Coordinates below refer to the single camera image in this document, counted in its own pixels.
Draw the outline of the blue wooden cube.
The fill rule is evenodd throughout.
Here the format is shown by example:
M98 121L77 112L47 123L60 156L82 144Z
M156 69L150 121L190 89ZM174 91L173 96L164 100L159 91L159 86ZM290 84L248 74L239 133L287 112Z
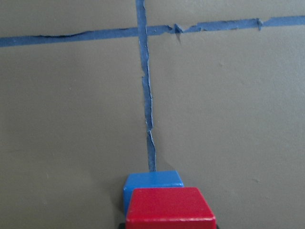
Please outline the blue wooden cube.
M127 215L134 189L156 187L184 187L184 183L175 170L130 174L123 186L124 215Z

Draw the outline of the red wooden cube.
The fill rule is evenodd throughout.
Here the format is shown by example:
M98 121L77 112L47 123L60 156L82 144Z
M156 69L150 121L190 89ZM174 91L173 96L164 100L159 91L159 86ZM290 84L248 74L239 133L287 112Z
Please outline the red wooden cube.
M196 187L137 188L127 229L216 229L216 217Z

